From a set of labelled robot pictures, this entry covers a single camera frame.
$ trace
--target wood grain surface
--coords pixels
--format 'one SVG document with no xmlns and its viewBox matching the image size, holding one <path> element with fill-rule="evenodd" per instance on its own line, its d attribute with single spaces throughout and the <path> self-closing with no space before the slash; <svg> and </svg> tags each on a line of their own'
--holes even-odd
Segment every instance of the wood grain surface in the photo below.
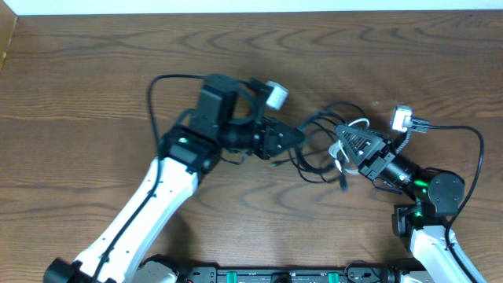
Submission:
<svg viewBox="0 0 503 283">
<path fill-rule="evenodd" d="M 488 281 L 503 277 L 503 13 L 279 13 L 21 17 L 0 75 L 0 281 L 41 281 L 115 218 L 155 155 L 145 105 L 163 73 L 272 79 L 290 89 L 296 125 L 353 101 L 383 128 L 397 104 L 486 139 L 479 185 L 454 230 Z M 192 108 L 200 83 L 164 81 L 160 128 Z M 405 154 L 470 183 L 478 143 L 415 134 Z M 149 255 L 222 266 L 345 266 L 410 256 L 391 231 L 394 204 L 363 177 L 311 185 L 291 164 L 220 163 Z"/>
</svg>

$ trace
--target green indicator light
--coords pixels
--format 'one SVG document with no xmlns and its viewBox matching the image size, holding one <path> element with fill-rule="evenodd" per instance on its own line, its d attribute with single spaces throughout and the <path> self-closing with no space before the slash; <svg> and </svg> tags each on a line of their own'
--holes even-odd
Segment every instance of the green indicator light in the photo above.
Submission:
<svg viewBox="0 0 503 283">
<path fill-rule="evenodd" d="M 427 188 L 430 186 L 428 183 L 426 183 L 425 181 L 421 181 L 421 180 L 415 180 L 414 184 L 416 186 L 422 186 L 422 187 L 427 187 Z"/>
</svg>

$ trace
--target white wall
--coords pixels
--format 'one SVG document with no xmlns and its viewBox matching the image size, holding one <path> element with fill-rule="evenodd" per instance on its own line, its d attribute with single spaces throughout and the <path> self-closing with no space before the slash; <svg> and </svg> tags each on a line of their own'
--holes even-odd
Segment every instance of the white wall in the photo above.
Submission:
<svg viewBox="0 0 503 283">
<path fill-rule="evenodd" d="M 503 9 L 503 0 L 4 0 L 18 15 Z"/>
</svg>

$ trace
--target wooden table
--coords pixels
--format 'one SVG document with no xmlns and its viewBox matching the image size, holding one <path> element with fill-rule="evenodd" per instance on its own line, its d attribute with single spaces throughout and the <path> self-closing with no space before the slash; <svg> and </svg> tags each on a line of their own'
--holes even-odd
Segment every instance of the wooden table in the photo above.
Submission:
<svg viewBox="0 0 503 283">
<path fill-rule="evenodd" d="M 155 156 L 145 88 L 163 73 L 272 79 L 290 89 L 277 117 L 296 125 L 353 101 L 381 128 L 397 104 L 433 124 L 477 127 L 479 185 L 454 229 L 489 281 L 503 276 L 503 13 L 282 13 L 21 17 L 0 76 L 0 281 L 41 281 L 115 218 Z M 161 82 L 166 131 L 200 83 Z M 405 154 L 471 183 L 473 134 L 415 134 Z M 345 266 L 410 256 L 393 204 L 363 177 L 311 185 L 291 164 L 220 163 L 149 255 L 222 266 Z"/>
</svg>

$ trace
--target cardboard edge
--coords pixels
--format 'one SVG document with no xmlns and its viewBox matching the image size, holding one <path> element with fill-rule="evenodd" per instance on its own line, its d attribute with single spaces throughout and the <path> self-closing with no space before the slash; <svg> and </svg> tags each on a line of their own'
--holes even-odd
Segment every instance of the cardboard edge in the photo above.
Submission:
<svg viewBox="0 0 503 283">
<path fill-rule="evenodd" d="M 12 41 L 17 15 L 0 0 L 0 70 L 7 58 L 7 50 Z"/>
</svg>

